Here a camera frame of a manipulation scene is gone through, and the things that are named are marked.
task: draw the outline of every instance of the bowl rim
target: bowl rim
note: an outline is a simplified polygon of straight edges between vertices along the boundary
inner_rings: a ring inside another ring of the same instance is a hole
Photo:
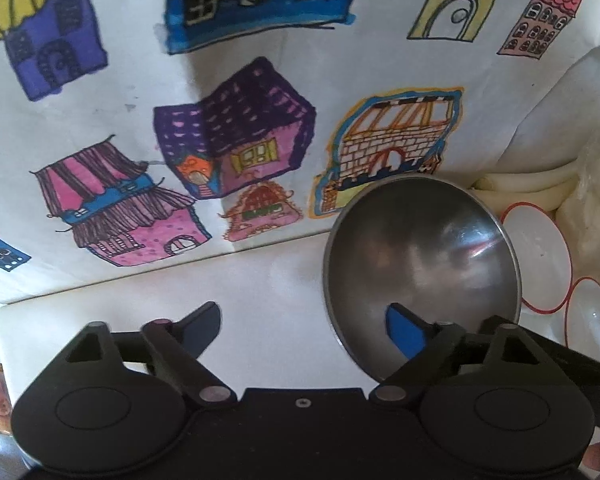
[[[503,227],[504,227],[504,222],[507,219],[507,216],[509,215],[509,213],[511,213],[515,208],[521,207],[521,206],[528,206],[533,209],[537,209],[539,212],[541,212],[544,216],[547,217],[547,219],[554,225],[556,230],[560,233],[562,242],[564,243],[564,246],[567,249],[567,255],[569,256],[569,269],[570,269],[569,284],[570,284],[570,286],[567,289],[567,293],[566,293],[564,299],[557,307],[549,309],[549,310],[542,310],[541,308],[538,308],[538,307],[532,305],[531,303],[529,303],[527,300],[525,300],[524,296],[521,296],[522,303],[524,303],[525,306],[529,307],[529,309],[533,310],[536,314],[542,314],[543,316],[548,316],[549,314],[555,314],[556,312],[558,312],[562,307],[564,307],[567,304],[567,302],[569,301],[569,298],[571,297],[571,289],[573,288],[571,285],[571,283],[573,283],[573,257],[571,256],[571,250],[567,243],[567,239],[564,237],[564,234],[563,234],[562,230],[560,229],[560,227],[558,227],[558,224],[554,221],[553,218],[551,218],[549,216],[549,214],[544,209],[542,209],[540,206],[537,206],[536,204],[534,204],[532,202],[516,202],[516,203],[511,204],[509,207],[507,207],[506,211],[502,214],[502,218],[501,218]],[[522,277],[520,278],[520,287],[522,290]]]
[[[593,278],[592,276],[583,276],[579,280],[577,280],[571,287],[569,291],[569,299],[567,300],[567,305],[564,310],[564,345],[569,348],[569,335],[568,335],[568,319],[569,319],[569,307],[571,306],[571,298],[573,297],[573,293],[576,288],[582,282],[594,282],[600,288],[600,282]]]
[[[336,316],[335,316],[334,310],[333,310],[333,305],[331,303],[331,296],[329,293],[329,272],[328,272],[328,270],[329,270],[329,264],[330,264],[330,260],[331,260],[331,249],[333,248],[333,243],[336,239],[336,236],[338,235],[338,232],[340,231],[340,226],[344,222],[344,219],[347,217],[347,214],[356,206],[356,204],[358,202],[360,202],[369,193],[375,191],[379,187],[387,186],[388,184],[393,184],[393,183],[401,181],[401,180],[433,180],[439,184],[445,184],[446,186],[453,187],[453,188],[461,191],[462,193],[464,193],[470,200],[472,200],[472,202],[474,202],[481,209],[483,209],[483,211],[485,213],[487,213],[487,215],[489,216],[491,221],[493,221],[494,225],[497,227],[498,231],[500,232],[500,235],[502,236],[503,240],[507,244],[507,247],[509,248],[509,254],[511,256],[511,259],[513,260],[513,267],[514,267],[514,270],[516,271],[516,288],[517,288],[516,312],[514,314],[514,319],[511,320],[512,322],[518,323],[518,321],[520,320],[520,311],[522,309],[522,279],[520,278],[520,265],[518,264],[518,258],[516,256],[516,251],[513,249],[513,244],[511,243],[509,235],[507,235],[507,232],[504,230],[504,226],[501,224],[500,219],[493,212],[491,212],[489,210],[489,208],[487,208],[487,206],[485,206],[484,203],[480,199],[478,199],[473,193],[471,193],[469,190],[465,189],[464,187],[458,186],[458,184],[455,184],[449,180],[445,180],[444,178],[440,178],[438,176],[432,176],[432,175],[428,175],[428,174],[420,174],[420,173],[394,175],[394,176],[390,176],[383,180],[379,180],[378,182],[370,184],[365,189],[361,190],[355,197],[353,197],[350,200],[349,203],[347,203],[346,206],[344,206],[338,212],[338,217],[336,218],[336,221],[333,223],[333,226],[330,229],[329,238],[328,238],[327,244],[324,248],[324,256],[322,258],[322,295],[324,297],[324,303],[326,305],[327,315],[329,317],[330,326],[331,326],[331,331],[332,331],[333,335],[336,337],[336,340],[338,341],[340,346],[342,346],[347,351],[347,354],[353,360],[353,362],[355,362],[355,364],[358,366],[358,368],[360,368],[369,377],[371,377],[374,380],[379,381],[379,382],[384,381],[386,378],[377,376],[375,373],[372,372],[372,370],[369,370],[366,366],[364,366],[358,360],[357,356],[355,355],[355,353],[353,352],[353,350],[350,348],[349,344],[345,340],[344,334],[342,333],[342,329],[340,328],[338,321],[336,320]]]

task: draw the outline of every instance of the pink house drawing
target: pink house drawing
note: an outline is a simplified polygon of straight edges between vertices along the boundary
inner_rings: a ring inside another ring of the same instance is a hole
[[[275,182],[261,182],[243,191],[238,203],[221,215],[230,222],[224,239],[237,242],[301,220],[302,213],[290,200],[293,194]]]
[[[540,59],[576,17],[583,0],[531,0],[498,52]]]
[[[70,225],[76,245],[128,267],[208,241],[195,200],[154,184],[148,163],[129,160],[110,138],[35,173],[49,216]]]
[[[265,57],[199,103],[154,109],[164,160],[199,199],[221,198],[296,170],[314,126],[315,109]]]

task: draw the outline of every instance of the purple house drawing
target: purple house drawing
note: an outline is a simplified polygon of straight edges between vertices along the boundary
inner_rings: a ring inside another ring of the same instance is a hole
[[[0,0],[0,40],[31,101],[107,66],[90,0]]]
[[[314,127],[314,107],[265,57],[199,103],[154,109],[164,159],[199,199],[221,198],[296,170]]]

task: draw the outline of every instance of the red-rimmed plate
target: red-rimmed plate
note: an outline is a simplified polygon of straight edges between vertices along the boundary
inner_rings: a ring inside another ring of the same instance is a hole
[[[566,303],[573,266],[564,236],[538,206],[517,203],[502,215],[520,266],[522,301],[538,314],[553,314]]]
[[[600,284],[581,278],[569,296],[564,316],[567,348],[600,362]]]

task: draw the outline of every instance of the yellow house drawing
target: yellow house drawing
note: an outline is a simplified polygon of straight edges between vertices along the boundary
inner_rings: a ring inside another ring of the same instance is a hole
[[[427,0],[410,40],[473,41],[495,0]]]

